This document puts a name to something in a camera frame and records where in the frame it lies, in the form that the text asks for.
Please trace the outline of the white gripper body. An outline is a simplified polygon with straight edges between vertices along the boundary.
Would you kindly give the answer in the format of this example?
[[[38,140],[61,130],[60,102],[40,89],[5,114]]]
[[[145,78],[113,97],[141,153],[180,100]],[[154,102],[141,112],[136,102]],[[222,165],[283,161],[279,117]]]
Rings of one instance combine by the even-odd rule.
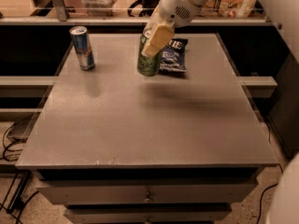
[[[150,17],[150,26],[160,23],[186,26],[199,14],[202,4],[203,0],[160,0]]]

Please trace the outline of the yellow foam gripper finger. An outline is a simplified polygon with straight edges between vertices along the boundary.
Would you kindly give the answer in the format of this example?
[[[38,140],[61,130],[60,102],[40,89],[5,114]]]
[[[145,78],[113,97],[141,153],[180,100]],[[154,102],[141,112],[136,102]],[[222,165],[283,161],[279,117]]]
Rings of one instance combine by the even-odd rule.
[[[169,41],[174,37],[173,22],[158,22],[150,29],[149,38],[142,49],[142,55],[146,57],[154,57],[161,49],[163,49]]]
[[[155,27],[155,21],[154,19],[149,19],[149,21],[147,22],[144,30],[143,30],[143,36],[146,38],[150,37],[150,33],[153,30],[153,28]]]

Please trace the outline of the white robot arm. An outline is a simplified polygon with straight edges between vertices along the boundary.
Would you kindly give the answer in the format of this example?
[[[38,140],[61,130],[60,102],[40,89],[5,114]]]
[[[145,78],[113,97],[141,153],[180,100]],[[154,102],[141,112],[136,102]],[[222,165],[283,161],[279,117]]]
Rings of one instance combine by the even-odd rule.
[[[149,40],[142,49],[155,56],[175,35],[174,29],[188,25],[207,0],[160,0],[147,27]],[[299,131],[298,64],[299,0],[259,0],[272,24],[291,51],[278,73],[277,101],[270,120],[285,143],[297,142]],[[287,165],[279,180],[265,224],[299,224],[299,154]]]

